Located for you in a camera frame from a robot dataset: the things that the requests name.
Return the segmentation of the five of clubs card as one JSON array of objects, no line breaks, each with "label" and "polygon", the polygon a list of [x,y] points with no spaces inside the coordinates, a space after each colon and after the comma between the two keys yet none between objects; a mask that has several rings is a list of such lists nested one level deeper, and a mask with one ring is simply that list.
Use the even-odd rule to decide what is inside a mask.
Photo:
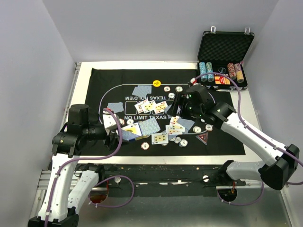
[{"label": "five of clubs card", "polygon": [[151,135],[152,145],[167,144],[168,141],[168,134],[166,132],[155,133]]}]

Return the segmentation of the blue playing card deck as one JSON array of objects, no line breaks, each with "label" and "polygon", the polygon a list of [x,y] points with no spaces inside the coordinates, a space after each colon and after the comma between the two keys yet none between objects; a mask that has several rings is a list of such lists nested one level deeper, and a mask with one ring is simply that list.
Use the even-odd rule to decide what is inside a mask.
[{"label": "blue playing card deck", "polygon": [[150,136],[160,131],[160,126],[155,118],[129,124],[121,128],[123,140],[136,140]]}]

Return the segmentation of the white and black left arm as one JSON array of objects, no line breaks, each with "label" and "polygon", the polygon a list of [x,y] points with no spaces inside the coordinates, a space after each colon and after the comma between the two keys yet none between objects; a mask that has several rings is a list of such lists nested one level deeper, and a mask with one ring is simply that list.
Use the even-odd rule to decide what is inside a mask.
[{"label": "white and black left arm", "polygon": [[119,117],[110,109],[102,111],[102,124],[89,122],[89,106],[71,105],[68,120],[52,140],[52,168],[49,184],[38,214],[28,221],[29,227],[76,227],[79,211],[93,186],[105,181],[103,166],[87,163],[80,180],[71,188],[72,178],[80,154],[89,141],[110,139],[111,131],[118,131],[118,146],[105,158],[114,156],[122,145]]}]

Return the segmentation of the five of spades card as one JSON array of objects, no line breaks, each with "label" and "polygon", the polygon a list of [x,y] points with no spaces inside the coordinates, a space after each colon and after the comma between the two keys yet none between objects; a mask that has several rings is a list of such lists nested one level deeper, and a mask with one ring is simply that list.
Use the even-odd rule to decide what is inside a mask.
[{"label": "five of spades card", "polygon": [[148,113],[150,111],[153,111],[155,109],[156,102],[154,100],[151,100],[144,104],[143,106],[143,112]]}]

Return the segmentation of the nine of diamonds card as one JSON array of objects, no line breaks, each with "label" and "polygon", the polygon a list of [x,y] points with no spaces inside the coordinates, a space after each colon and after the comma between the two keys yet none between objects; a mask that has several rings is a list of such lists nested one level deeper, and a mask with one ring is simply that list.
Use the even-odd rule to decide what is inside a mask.
[{"label": "nine of diamonds card", "polygon": [[163,112],[164,112],[164,109],[165,109],[167,106],[168,106],[168,105],[167,105],[167,102],[166,102],[166,101],[157,103],[157,104],[155,105],[154,112],[155,112],[156,114],[163,113]]}]

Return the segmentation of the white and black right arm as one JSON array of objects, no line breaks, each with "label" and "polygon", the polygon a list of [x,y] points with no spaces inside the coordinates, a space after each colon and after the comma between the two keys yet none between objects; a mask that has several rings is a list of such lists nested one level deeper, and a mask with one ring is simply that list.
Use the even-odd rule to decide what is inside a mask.
[{"label": "white and black right arm", "polygon": [[287,146],[261,132],[242,118],[240,110],[225,102],[215,102],[202,85],[178,93],[167,113],[186,120],[203,119],[239,140],[261,159],[258,162],[226,161],[218,173],[218,181],[223,185],[247,179],[281,190],[298,168],[300,150],[296,145]]}]

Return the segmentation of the king of diamonds card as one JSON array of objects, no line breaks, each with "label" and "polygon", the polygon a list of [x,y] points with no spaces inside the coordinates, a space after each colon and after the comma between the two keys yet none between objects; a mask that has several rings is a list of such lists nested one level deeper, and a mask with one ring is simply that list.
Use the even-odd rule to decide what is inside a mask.
[{"label": "king of diamonds card", "polygon": [[148,102],[148,100],[144,100],[144,101],[141,101],[141,102],[134,105],[138,113],[144,112],[144,105],[147,102]]}]

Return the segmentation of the blue back card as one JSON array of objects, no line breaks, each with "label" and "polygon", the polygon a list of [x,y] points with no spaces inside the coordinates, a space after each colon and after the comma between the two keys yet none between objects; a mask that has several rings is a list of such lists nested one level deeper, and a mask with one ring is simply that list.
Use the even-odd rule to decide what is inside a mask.
[{"label": "blue back card", "polygon": [[108,103],[107,107],[114,113],[119,113],[124,111],[124,106],[122,102]]},{"label": "blue back card", "polygon": [[172,111],[173,111],[172,105],[169,105],[169,106],[164,108],[164,112],[165,112],[166,115],[172,116]]},{"label": "blue back card", "polygon": [[184,128],[184,131],[182,133],[187,133],[195,124],[194,121],[183,119],[183,118],[178,118],[177,123],[183,126]]},{"label": "blue back card", "polygon": [[140,85],[133,89],[132,95],[144,97],[144,96],[147,96],[147,94],[152,93],[151,89],[152,89],[152,87],[150,85]]}]

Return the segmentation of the blue white chip stack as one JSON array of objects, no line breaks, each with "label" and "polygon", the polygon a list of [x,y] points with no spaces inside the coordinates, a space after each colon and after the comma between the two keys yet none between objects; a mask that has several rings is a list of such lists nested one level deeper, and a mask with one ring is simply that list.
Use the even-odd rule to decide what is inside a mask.
[{"label": "blue white chip stack", "polygon": [[188,145],[188,141],[185,140],[185,139],[182,139],[180,142],[179,142],[179,146],[180,147],[186,147]]}]

